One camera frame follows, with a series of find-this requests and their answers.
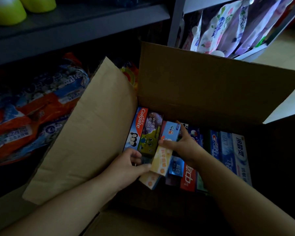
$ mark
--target hand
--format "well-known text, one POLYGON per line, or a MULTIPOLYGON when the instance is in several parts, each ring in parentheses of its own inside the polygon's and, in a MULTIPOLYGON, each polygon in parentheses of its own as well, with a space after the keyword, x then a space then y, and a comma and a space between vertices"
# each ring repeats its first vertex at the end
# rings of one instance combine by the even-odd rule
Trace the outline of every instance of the hand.
POLYGON ((176 151, 187 165, 194 167, 196 159, 206 151, 189 135, 187 129, 180 122, 176 122, 181 125, 181 140, 179 142, 159 140, 158 144, 176 151))
POLYGON ((101 174, 114 193, 126 188, 140 175, 148 172, 151 164, 141 164, 141 153, 128 148, 101 174))

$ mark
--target gray shelf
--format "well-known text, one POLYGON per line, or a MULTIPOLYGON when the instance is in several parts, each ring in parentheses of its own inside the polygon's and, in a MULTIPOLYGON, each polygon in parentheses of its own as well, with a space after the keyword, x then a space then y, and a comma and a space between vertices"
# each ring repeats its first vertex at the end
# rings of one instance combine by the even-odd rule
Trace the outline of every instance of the gray shelf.
POLYGON ((190 13, 228 1, 232 0, 186 0, 184 6, 184 13, 190 13))
POLYGON ((18 25, 0 27, 0 65, 166 19, 170 15, 164 4, 58 5, 49 13, 30 13, 18 25))

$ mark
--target forearm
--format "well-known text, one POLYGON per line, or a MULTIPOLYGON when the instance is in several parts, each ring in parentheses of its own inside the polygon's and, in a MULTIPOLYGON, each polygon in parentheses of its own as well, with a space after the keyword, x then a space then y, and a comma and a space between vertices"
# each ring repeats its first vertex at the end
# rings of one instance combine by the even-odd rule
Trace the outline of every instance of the forearm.
POLYGON ((295 220, 207 152, 196 170, 226 220, 239 235, 295 235, 295 220))
POLYGON ((99 209, 112 199, 115 190, 102 175, 69 190, 11 225, 0 235, 66 235, 77 236, 99 209))

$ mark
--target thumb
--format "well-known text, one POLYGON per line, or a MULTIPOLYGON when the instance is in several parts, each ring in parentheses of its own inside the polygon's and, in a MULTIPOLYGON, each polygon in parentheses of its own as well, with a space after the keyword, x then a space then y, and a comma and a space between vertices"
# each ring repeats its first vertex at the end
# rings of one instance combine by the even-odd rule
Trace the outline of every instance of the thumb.
POLYGON ((173 141, 159 140, 158 144, 164 148, 174 150, 174 151, 177 148, 177 142, 173 142, 173 141))
POLYGON ((139 165, 139 166, 135 167, 135 169, 136 169, 135 171, 136 171, 138 176, 141 176, 144 173, 149 172, 151 166, 152 166, 151 164, 142 164, 142 165, 139 165))

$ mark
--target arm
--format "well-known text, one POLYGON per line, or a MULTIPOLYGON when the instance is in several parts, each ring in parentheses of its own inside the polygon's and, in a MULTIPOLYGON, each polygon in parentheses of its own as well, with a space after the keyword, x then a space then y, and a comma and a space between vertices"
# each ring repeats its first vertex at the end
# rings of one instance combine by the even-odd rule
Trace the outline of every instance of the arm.
POLYGON ((196 169, 238 235, 295 235, 295 220, 200 147, 181 125, 179 142, 160 140, 196 169))
POLYGON ((137 167, 141 154, 127 149, 99 176, 50 200, 35 212, 0 232, 0 236, 78 236, 99 209, 115 194, 148 172, 151 165, 137 167))

